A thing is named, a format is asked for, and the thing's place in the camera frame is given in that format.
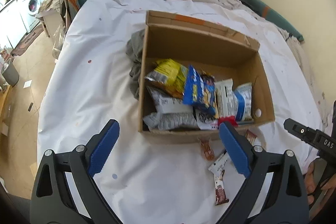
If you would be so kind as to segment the person's right hand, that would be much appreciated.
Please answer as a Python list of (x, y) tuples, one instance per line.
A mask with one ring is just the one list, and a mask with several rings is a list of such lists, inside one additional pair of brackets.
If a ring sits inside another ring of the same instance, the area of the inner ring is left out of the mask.
[(318, 203), (323, 206), (335, 190), (335, 167), (327, 164), (322, 158), (317, 158), (309, 165), (304, 178), (308, 204)]

